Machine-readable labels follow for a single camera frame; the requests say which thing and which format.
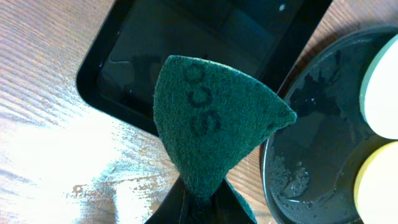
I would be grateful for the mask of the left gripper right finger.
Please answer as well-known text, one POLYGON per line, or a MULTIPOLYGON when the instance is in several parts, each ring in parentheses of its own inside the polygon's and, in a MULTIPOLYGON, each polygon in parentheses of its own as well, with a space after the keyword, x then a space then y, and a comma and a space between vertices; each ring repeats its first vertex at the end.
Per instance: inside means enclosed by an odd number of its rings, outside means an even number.
POLYGON ((214 206, 216 222, 219 224, 252 223, 225 179, 214 194, 214 206))

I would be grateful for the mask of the light green plate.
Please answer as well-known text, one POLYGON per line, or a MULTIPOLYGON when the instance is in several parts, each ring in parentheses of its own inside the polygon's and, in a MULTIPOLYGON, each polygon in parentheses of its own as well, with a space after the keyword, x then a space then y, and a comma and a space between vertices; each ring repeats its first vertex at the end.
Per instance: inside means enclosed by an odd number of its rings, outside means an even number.
POLYGON ((397 36, 373 58, 359 92, 360 112, 379 136, 397 139, 397 36))

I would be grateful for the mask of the green yellow scrub sponge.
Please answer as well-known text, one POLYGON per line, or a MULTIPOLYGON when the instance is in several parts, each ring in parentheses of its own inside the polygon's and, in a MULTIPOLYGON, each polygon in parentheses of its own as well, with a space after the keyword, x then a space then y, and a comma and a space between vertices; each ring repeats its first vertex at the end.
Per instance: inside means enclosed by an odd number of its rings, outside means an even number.
POLYGON ((217 223, 214 194, 227 173, 297 114, 270 88, 229 66, 169 56, 154 92, 154 122, 190 194, 186 223, 217 223))

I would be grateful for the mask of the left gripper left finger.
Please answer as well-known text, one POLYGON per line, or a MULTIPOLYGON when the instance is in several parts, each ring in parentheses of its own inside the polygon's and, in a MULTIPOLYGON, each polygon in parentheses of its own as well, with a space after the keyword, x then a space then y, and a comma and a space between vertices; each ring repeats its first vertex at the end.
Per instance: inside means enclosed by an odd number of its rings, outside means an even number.
POLYGON ((145 224, 186 224, 190 194, 179 177, 159 208, 145 224))

